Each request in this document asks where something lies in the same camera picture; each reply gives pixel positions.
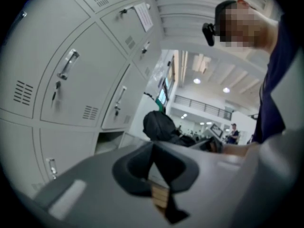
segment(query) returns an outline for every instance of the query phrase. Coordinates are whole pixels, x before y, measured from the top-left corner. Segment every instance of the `round ceiling light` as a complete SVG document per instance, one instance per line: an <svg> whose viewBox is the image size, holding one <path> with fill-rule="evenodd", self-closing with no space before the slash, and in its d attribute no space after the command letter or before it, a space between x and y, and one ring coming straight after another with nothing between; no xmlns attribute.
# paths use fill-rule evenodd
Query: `round ceiling light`
<svg viewBox="0 0 304 228"><path fill-rule="evenodd" d="M230 92L230 89L227 88L227 87L226 87L226 88L223 88L223 92L224 92L224 93L229 93L229 92Z"/></svg>
<svg viewBox="0 0 304 228"><path fill-rule="evenodd" d="M194 82L195 84L200 84L200 80L199 80L198 78L194 79L193 82Z"/></svg>

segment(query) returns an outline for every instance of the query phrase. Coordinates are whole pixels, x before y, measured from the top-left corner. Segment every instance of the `person in dark shirt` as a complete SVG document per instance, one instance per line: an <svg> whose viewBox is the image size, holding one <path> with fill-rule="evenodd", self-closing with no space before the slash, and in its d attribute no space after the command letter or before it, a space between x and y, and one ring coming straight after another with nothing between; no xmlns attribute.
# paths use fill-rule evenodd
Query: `person in dark shirt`
<svg viewBox="0 0 304 228"><path fill-rule="evenodd" d="M238 132L238 130L237 130L237 125L234 123L234 124L232 124L232 132L231 132L231 134L228 136L228 141L227 141L227 143L230 143L230 144L237 144L238 136L239 136L239 132Z"/></svg>
<svg viewBox="0 0 304 228"><path fill-rule="evenodd" d="M284 15L280 22L268 19L244 0L227 0L216 7L215 33L221 42L261 49L270 55L267 74L260 89L259 115L252 143L243 148L232 144L224 146L224 153L244 156L248 148L285 129L271 92L289 69L299 45L290 35Z"/></svg>

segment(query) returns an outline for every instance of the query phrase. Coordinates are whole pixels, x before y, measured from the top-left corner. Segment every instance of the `ear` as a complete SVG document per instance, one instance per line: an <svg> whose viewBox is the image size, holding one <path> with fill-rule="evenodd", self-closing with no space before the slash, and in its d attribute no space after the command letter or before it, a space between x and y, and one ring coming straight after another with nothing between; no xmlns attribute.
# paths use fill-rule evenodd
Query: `ear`
<svg viewBox="0 0 304 228"><path fill-rule="evenodd" d="M244 0L237 0L237 3L238 3L238 4L242 4L242 5L245 6L246 8L250 8L249 3L247 3L247 2L244 1Z"/></svg>

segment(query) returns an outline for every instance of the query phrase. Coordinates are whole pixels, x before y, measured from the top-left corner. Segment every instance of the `ventilation slots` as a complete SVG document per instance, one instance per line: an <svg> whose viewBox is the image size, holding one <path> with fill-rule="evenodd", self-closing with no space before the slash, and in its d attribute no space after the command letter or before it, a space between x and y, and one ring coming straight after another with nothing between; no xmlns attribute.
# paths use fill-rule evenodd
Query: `ventilation slots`
<svg viewBox="0 0 304 228"><path fill-rule="evenodd" d="M30 99L32 97L33 87L29 86L19 80L17 80L15 93L14 93L14 101L19 103L29 105Z"/></svg>
<svg viewBox="0 0 304 228"><path fill-rule="evenodd" d="M83 119L89 119L89 120L95 120L96 115L98 112L98 108L91 107L91 106L86 106L84 114L82 116Z"/></svg>
<svg viewBox="0 0 304 228"><path fill-rule="evenodd" d="M130 121L130 118L131 118L131 116L126 116L123 123L128 124Z"/></svg>
<svg viewBox="0 0 304 228"><path fill-rule="evenodd" d="M150 74L150 69L149 69L149 68L146 68L146 70L145 70L144 73L146 74L146 76L149 76L149 74Z"/></svg>
<svg viewBox="0 0 304 228"><path fill-rule="evenodd" d="M97 3L97 5L98 5L99 7L102 7L102 6L104 6L104 5L106 5L106 4L109 3L108 0L94 0L94 1Z"/></svg>
<svg viewBox="0 0 304 228"><path fill-rule="evenodd" d="M129 36L127 38L127 40L125 40L127 46L129 47L129 49L132 49L135 46L135 42L133 41L132 36Z"/></svg>

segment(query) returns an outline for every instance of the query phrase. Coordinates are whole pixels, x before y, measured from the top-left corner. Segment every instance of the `forearm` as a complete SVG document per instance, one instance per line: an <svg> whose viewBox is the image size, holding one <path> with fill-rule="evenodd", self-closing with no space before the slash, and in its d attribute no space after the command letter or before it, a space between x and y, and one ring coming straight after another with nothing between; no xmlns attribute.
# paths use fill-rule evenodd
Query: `forearm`
<svg viewBox="0 0 304 228"><path fill-rule="evenodd" d="M238 156L245 156L248 149L257 146L257 142L252 142L246 145L234 145L234 144L225 144L224 145L224 154L233 154Z"/></svg>

